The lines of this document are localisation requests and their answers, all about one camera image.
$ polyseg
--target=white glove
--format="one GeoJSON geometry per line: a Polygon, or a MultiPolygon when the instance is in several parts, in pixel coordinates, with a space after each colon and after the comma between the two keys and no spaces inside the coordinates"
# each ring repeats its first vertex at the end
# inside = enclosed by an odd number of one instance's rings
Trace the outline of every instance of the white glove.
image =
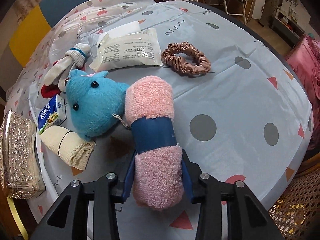
{"type": "Polygon", "coordinates": [[[60,59],[44,76],[43,84],[58,85],[59,90],[66,91],[65,80],[71,70],[81,68],[86,58],[90,56],[91,47],[88,44],[78,43],[65,53],[65,57],[60,59]]]}

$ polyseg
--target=rolled pink towel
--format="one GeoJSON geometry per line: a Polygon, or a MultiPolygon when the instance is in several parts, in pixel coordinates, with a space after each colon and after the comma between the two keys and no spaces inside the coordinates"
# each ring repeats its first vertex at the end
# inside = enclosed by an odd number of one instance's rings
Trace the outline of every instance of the rolled pink towel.
{"type": "Polygon", "coordinates": [[[156,76],[138,80],[127,89],[125,117],[138,151],[133,184],[137,204],[157,210],[174,206],[184,190],[182,149],[172,128],[172,87],[156,76]]]}

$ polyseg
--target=pink blanket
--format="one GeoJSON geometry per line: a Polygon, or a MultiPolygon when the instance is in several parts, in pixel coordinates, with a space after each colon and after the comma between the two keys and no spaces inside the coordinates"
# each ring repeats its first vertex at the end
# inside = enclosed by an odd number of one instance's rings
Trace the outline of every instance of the pink blanket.
{"type": "Polygon", "coordinates": [[[308,150],[320,146],[320,45],[306,35],[286,56],[287,63],[297,74],[312,103],[314,129],[308,150]]]}

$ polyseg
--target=patterned tablecloth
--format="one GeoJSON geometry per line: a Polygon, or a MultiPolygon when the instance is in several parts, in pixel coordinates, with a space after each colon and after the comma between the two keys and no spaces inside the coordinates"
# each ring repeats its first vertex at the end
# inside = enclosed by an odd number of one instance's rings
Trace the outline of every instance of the patterned tablecloth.
{"type": "MultiPolygon", "coordinates": [[[[48,102],[41,96],[43,76],[77,43],[87,43],[96,57],[100,33],[139,21],[155,28],[161,50],[171,42],[188,41],[212,62],[212,72],[190,78],[170,68],[130,67],[111,71],[109,78],[133,84],[156,75],[173,87],[177,141],[192,162],[220,181],[244,180],[269,208],[297,171],[313,129],[311,104],[290,70],[261,42],[227,19],[183,1],[90,0],[62,19],[46,35],[8,92],[6,110],[32,118],[48,102]]],[[[67,103],[62,126],[74,130],[67,103]]],[[[118,125],[96,139],[87,168],[78,173],[41,144],[37,151],[46,191],[29,206],[39,222],[73,179],[89,182],[106,174],[117,158],[134,149],[130,131],[118,125]]],[[[226,237],[226,206],[223,236],[226,237]]],[[[88,236],[92,237],[92,203],[88,236]]],[[[186,198],[163,212],[138,207],[132,196],[117,204],[120,238],[195,239],[199,205],[186,198]]]]}

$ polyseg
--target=plush toy eye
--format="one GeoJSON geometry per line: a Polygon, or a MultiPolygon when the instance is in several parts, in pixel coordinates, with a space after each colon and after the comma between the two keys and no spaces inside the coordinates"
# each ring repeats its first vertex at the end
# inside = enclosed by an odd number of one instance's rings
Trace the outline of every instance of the plush toy eye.
{"type": "Polygon", "coordinates": [[[73,104],[73,109],[74,109],[75,111],[78,111],[79,105],[78,105],[77,103],[73,104]]]}
{"type": "Polygon", "coordinates": [[[99,86],[99,84],[98,84],[97,81],[93,81],[93,82],[91,83],[91,87],[93,87],[93,88],[97,88],[98,86],[99,86]]]}
{"type": "Polygon", "coordinates": [[[67,83],[69,81],[70,77],[66,78],[65,82],[64,82],[64,85],[67,86],[67,83]]]}

